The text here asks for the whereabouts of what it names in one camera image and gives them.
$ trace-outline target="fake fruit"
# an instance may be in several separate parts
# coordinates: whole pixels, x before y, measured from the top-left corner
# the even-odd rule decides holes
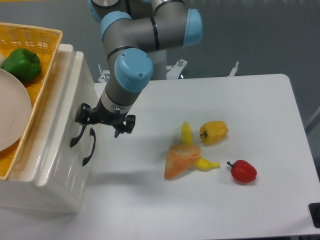
[[[182,145],[193,146],[192,131],[188,122],[184,122],[181,127],[181,143]],[[220,162],[211,162],[203,157],[199,157],[194,166],[200,170],[210,170],[220,167]]]
[[[41,73],[39,57],[36,53],[25,48],[13,50],[3,61],[1,68],[22,83],[34,80]]]
[[[193,146],[194,141],[192,140],[192,131],[189,123],[186,121],[182,124],[181,127],[181,143],[182,145]]]
[[[257,170],[247,161],[238,160],[234,164],[227,162],[231,166],[233,178],[242,183],[251,183],[257,177]]]
[[[209,121],[200,128],[200,137],[205,146],[215,144],[224,139],[229,132],[224,121]]]
[[[216,169],[220,167],[220,162],[211,162],[202,156],[195,162],[194,166],[200,170]]]

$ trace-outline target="pepper stem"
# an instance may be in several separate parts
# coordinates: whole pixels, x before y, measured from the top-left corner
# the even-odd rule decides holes
[[[200,134],[200,137],[204,136],[205,138],[208,137],[208,133],[205,131],[204,133]]]
[[[234,164],[231,164],[231,162],[227,161],[226,164],[228,164],[229,166],[231,166],[231,168],[234,167]]]

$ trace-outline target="blue joint cap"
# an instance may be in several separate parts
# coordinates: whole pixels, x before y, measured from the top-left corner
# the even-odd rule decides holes
[[[116,80],[128,92],[141,92],[154,73],[154,64],[148,55],[138,48],[124,50],[116,59]]]
[[[199,43],[203,34],[204,27],[199,11],[197,9],[189,9],[182,46]]]
[[[115,21],[120,19],[130,19],[132,20],[131,16],[124,12],[124,11],[112,11],[104,16],[101,22],[101,37],[104,38],[105,31],[107,28],[113,24]]]
[[[88,0],[88,5],[89,5],[90,12],[91,12],[91,15],[92,15],[93,19],[94,19],[97,23],[101,23],[102,19],[101,19],[101,17],[99,17],[99,15],[97,14],[94,6],[92,5],[91,0]]]

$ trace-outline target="black object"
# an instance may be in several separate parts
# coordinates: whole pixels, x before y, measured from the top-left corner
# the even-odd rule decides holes
[[[186,5],[186,3],[183,0],[166,0],[162,3],[160,3],[154,10],[154,14],[156,14],[156,12],[158,11],[159,8],[161,8],[163,5],[169,4],[169,3],[173,3],[173,2],[178,2],[178,3],[183,3],[184,5]]]
[[[120,46],[120,47],[117,47],[116,49],[113,49],[109,54],[108,56],[106,57],[107,60],[109,60],[109,58],[112,56],[112,54],[116,53],[116,52],[119,52],[119,51],[122,51],[122,50],[126,50],[126,49],[135,49],[135,47],[133,46]]]
[[[82,166],[85,166],[90,161],[90,159],[92,158],[92,155],[94,154],[95,148],[96,148],[96,132],[92,127],[90,128],[90,135],[93,136],[92,150],[91,150],[90,155],[83,159]]]
[[[130,134],[133,131],[136,124],[136,116],[126,116],[125,114],[121,114],[119,109],[115,110],[114,113],[109,112],[105,108],[99,109],[95,107],[92,109],[88,104],[82,103],[80,108],[76,112],[74,121],[81,124],[82,126],[89,124],[104,124],[113,126],[113,128],[115,129],[114,137],[117,138],[119,134]]]
[[[150,17],[150,20],[152,23],[153,34],[154,34],[155,50],[159,51],[160,44],[159,44],[159,34],[158,34],[157,24],[156,24],[154,17]]]
[[[86,126],[87,125],[85,125],[85,124],[82,125],[81,132],[80,132],[79,136],[76,136],[71,139],[70,148],[74,147],[80,141],[80,139],[82,138],[82,135],[84,134],[84,132],[86,130]]]
[[[320,229],[320,202],[310,203],[309,210],[312,217],[313,225]]]

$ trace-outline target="white plate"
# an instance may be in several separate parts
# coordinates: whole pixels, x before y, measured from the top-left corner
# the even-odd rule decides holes
[[[15,143],[31,115],[31,100],[24,85],[0,69],[0,151]]]

